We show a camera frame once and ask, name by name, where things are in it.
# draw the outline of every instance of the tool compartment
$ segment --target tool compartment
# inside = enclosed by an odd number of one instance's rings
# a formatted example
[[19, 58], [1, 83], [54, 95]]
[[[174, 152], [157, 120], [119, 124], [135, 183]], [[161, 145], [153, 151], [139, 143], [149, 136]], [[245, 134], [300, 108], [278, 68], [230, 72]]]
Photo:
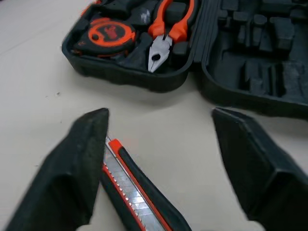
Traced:
[[224, 106], [307, 118], [308, 1], [208, 1], [211, 12], [201, 29], [208, 41], [194, 58], [202, 94]]
[[[93, 17], [98, 15], [100, 17], [110, 18], [111, 20], [116, 19], [128, 22], [136, 29], [135, 47], [125, 55], [126, 57], [129, 57], [131, 52], [134, 52], [134, 50], [140, 45], [143, 36], [149, 36], [147, 33], [148, 26], [136, 26], [136, 21], [138, 21], [138, 17], [136, 15], [140, 16], [141, 14], [140, 12], [134, 13], [134, 11], [138, 11], [138, 8], [142, 7], [143, 4], [147, 4], [146, 7], [151, 7], [151, 10], [145, 12], [145, 15], [151, 18], [151, 22], [148, 24], [151, 25], [153, 22], [153, 17], [157, 15], [158, 3], [159, 1], [156, 0], [144, 1], [135, 6], [131, 10], [132, 14], [127, 16], [124, 14], [115, 13], [114, 11], [109, 11], [106, 9], [107, 7], [104, 8], [104, 6], [106, 4], [110, 4], [110, 2], [97, 1], [84, 11], [82, 16], [64, 39], [62, 44], [63, 54], [67, 57], [73, 68], [86, 77], [92, 76], [103, 78], [116, 84], [130, 84], [157, 92], [171, 91], [180, 87], [185, 82], [189, 67], [193, 62], [193, 40], [195, 38], [192, 29], [193, 27], [188, 30], [189, 41], [176, 45], [174, 51], [170, 51], [171, 57], [165, 62], [165, 64], [162, 65], [161, 68], [153, 73], [147, 70], [149, 48], [146, 49], [145, 55], [142, 54], [140, 56], [137, 54], [133, 57], [134, 61], [137, 60], [136, 62], [138, 64], [142, 61], [142, 66], [134, 66], [134, 62], [126, 62], [125, 58], [118, 57], [121, 56], [121, 54], [110, 57], [103, 57], [103, 55], [98, 57], [96, 54], [89, 55], [89, 52], [76, 52], [76, 44], [79, 44], [81, 41], [80, 39], [85, 36], [87, 31], [90, 31], [92, 27], [91, 22], [95, 20]], [[171, 29], [173, 24], [181, 20], [181, 17], [186, 14], [187, 10], [188, 5], [185, 1], [173, 2], [167, 8], [165, 16], [167, 32]]]
[[[117, 1], [91, 5], [64, 39], [62, 51], [80, 74], [166, 92], [180, 87], [192, 71], [202, 95], [216, 104], [307, 118], [308, 0], [200, 0], [188, 41], [173, 45], [171, 57], [153, 73], [146, 69], [149, 48], [135, 57], [137, 63], [144, 61], [142, 68], [134, 62], [72, 52], [97, 13], [129, 21], [136, 29], [135, 48], [142, 35], [149, 36], [162, 0], [143, 1], [129, 16], [102, 10]], [[150, 23], [135, 26], [139, 8], [149, 2]], [[186, 14], [188, 3], [179, 0], [167, 8], [167, 33]]]

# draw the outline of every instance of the black tool case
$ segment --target black tool case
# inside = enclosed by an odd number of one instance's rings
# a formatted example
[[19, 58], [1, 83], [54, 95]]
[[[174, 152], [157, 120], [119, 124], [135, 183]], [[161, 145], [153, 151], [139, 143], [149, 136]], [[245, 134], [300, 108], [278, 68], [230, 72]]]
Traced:
[[[200, 3], [200, 9], [203, 9], [204, 3], [204, 1]], [[197, 49], [196, 43], [194, 42], [198, 40], [196, 26], [189, 28], [189, 54], [185, 59], [177, 62], [177, 65], [180, 64], [180, 67], [167, 68], [165, 73], [159, 71], [150, 73], [147, 70], [142, 71], [123, 67], [114, 61], [73, 54], [71, 52], [73, 45], [79, 40], [84, 31], [87, 30], [92, 16], [101, 11], [101, 4], [92, 4], [76, 22], [63, 41], [62, 52], [77, 72], [84, 76], [103, 78], [116, 84], [140, 86], [156, 92], [175, 90], [185, 82], [189, 68], [193, 62], [194, 52]], [[196, 17], [195, 25], [201, 14], [202, 10], [199, 11]]]
[[64, 55], [80, 74], [166, 92], [193, 72], [201, 93], [214, 103], [307, 118], [308, 0], [200, 0], [187, 58], [163, 73], [73, 54], [99, 10], [91, 5], [63, 41]]
[[210, 0], [194, 63], [214, 103], [307, 118], [308, 1]]

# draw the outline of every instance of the white table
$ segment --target white table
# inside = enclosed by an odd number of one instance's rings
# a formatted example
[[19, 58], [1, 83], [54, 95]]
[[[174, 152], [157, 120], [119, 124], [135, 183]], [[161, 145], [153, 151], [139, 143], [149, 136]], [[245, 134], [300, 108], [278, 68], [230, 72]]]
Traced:
[[[83, 113], [110, 108], [109, 134], [185, 216], [192, 230], [260, 231], [241, 211], [224, 170], [210, 116], [214, 105], [189, 77], [157, 94], [84, 78], [61, 53], [65, 35], [89, 0], [0, 2], [0, 229], [44, 157]], [[308, 172], [308, 124], [252, 113]], [[91, 225], [122, 231], [102, 188]]]

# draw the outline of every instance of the orange handle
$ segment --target orange handle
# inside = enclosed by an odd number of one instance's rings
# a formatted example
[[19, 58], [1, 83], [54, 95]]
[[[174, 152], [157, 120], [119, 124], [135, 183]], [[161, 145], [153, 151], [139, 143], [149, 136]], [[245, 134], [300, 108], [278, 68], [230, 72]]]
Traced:
[[169, 32], [169, 36], [172, 38], [173, 43], [184, 42], [187, 40], [188, 27], [192, 26], [197, 13], [198, 0], [190, 0], [187, 14], [181, 21], [175, 23]]
[[158, 8], [157, 17], [148, 30], [148, 33], [153, 37], [153, 39], [157, 36], [164, 35], [166, 32], [164, 15], [171, 2], [173, 2], [173, 0], [163, 0]]

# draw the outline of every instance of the orange tape measure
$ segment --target orange tape measure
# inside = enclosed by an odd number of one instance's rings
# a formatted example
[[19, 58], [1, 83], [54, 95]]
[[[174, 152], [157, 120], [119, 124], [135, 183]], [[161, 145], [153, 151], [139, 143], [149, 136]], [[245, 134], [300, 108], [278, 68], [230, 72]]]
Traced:
[[74, 45], [74, 49], [82, 54], [98, 57], [113, 56], [132, 50], [135, 39], [136, 31], [130, 24], [110, 18], [99, 18], [90, 23], [88, 31]]

